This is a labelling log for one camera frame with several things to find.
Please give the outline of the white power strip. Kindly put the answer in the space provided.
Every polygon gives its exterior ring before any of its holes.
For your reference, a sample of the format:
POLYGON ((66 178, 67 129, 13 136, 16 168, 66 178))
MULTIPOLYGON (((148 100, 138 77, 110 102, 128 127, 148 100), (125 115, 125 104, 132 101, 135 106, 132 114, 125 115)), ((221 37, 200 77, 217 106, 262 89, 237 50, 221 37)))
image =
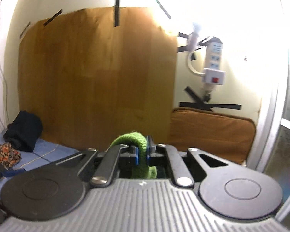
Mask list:
POLYGON ((188 69, 196 76, 202 78, 203 90, 205 95, 216 91, 218 85, 224 85, 225 71, 221 70, 223 42, 213 36, 198 41, 200 28, 194 26, 194 31, 188 37, 188 69), (203 71, 197 71, 192 65, 192 54, 197 47, 205 47, 206 55, 204 59, 203 71))

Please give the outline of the wooden headboard panel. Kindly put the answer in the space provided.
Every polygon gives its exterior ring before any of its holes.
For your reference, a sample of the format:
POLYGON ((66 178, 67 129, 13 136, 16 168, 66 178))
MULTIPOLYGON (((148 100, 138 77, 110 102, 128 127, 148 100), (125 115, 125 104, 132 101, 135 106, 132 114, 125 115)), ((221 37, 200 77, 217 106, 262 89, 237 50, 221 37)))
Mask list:
POLYGON ((21 110, 41 137, 105 150, 132 131, 166 142, 177 38, 145 7, 81 9, 37 22, 19 46, 21 110))

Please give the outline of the brown cushion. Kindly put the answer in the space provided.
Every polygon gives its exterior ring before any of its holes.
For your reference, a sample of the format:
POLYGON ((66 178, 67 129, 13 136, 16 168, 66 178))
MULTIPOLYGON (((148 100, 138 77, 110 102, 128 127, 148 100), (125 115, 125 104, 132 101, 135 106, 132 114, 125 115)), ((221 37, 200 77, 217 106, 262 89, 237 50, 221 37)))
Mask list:
POLYGON ((173 109, 167 144, 179 151, 195 147, 237 164, 248 157, 256 134, 250 118, 188 107, 173 109))

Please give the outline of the blue bed sheet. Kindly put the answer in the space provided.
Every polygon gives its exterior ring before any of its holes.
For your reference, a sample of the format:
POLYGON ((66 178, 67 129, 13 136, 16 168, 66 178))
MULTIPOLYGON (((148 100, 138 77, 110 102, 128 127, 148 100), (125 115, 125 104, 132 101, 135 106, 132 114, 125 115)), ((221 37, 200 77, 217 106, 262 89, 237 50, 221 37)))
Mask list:
MULTIPOLYGON (((0 144, 3 144, 3 134, 0 133, 0 144)), ((18 162, 11 171, 25 172, 47 165, 51 162, 63 159, 77 153, 78 150, 65 147, 59 144, 38 139, 33 152, 21 151, 21 161, 18 162)), ((8 173, 8 176, 2 176, 0 179, 0 192, 6 181, 10 180, 14 175, 8 173)))

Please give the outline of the black folded garment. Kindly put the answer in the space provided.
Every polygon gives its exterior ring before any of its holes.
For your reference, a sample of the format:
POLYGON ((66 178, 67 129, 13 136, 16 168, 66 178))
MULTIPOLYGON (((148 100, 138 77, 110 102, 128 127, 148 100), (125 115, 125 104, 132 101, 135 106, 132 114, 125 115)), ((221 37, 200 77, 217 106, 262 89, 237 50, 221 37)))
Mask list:
POLYGON ((3 139, 15 150, 33 152, 42 131, 43 125, 38 116, 27 111, 20 111, 15 120, 8 125, 3 139))

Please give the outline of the floral patterned cloth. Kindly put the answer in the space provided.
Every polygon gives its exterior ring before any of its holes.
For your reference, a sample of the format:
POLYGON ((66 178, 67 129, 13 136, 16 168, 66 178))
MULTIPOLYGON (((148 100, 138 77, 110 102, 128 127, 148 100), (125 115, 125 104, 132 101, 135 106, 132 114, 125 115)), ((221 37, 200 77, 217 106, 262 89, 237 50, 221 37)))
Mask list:
POLYGON ((20 152, 13 149, 10 143, 0 144, 0 164, 6 169, 13 168, 21 159, 20 152))

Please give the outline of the aluminium window frame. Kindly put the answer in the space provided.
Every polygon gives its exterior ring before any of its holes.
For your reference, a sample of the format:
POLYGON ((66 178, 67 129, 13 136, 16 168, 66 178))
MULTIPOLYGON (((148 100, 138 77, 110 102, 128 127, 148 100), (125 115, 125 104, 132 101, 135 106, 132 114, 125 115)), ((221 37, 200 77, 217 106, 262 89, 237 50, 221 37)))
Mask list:
POLYGON ((257 170, 274 178, 282 188, 276 220, 290 230, 290 0, 280 0, 283 12, 283 64, 279 68, 275 111, 257 170))

